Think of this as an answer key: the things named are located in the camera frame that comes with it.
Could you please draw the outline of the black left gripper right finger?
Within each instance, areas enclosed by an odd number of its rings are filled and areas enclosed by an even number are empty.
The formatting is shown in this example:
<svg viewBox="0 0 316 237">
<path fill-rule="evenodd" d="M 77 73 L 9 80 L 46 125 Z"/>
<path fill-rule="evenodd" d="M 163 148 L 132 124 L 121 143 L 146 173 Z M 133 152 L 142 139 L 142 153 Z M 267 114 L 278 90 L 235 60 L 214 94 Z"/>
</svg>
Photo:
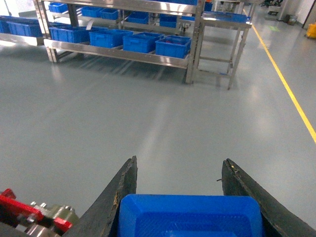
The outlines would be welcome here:
<svg viewBox="0 0 316 237">
<path fill-rule="evenodd" d="M 267 237 L 314 237 L 315 229 L 290 212 L 259 185 L 233 160 L 222 165 L 222 189 L 225 196 L 249 196 L 260 207 Z"/>
</svg>

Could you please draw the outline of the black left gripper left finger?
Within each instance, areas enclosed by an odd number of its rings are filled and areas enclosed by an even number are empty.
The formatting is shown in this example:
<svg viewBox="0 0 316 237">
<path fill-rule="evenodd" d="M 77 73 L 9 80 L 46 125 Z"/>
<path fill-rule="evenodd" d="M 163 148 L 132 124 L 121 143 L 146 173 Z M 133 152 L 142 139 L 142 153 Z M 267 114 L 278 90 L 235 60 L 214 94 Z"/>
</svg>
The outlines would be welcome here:
<svg viewBox="0 0 316 237">
<path fill-rule="evenodd" d="M 128 159 L 65 237 L 116 237 L 121 200 L 136 193 L 137 157 Z"/>
</svg>

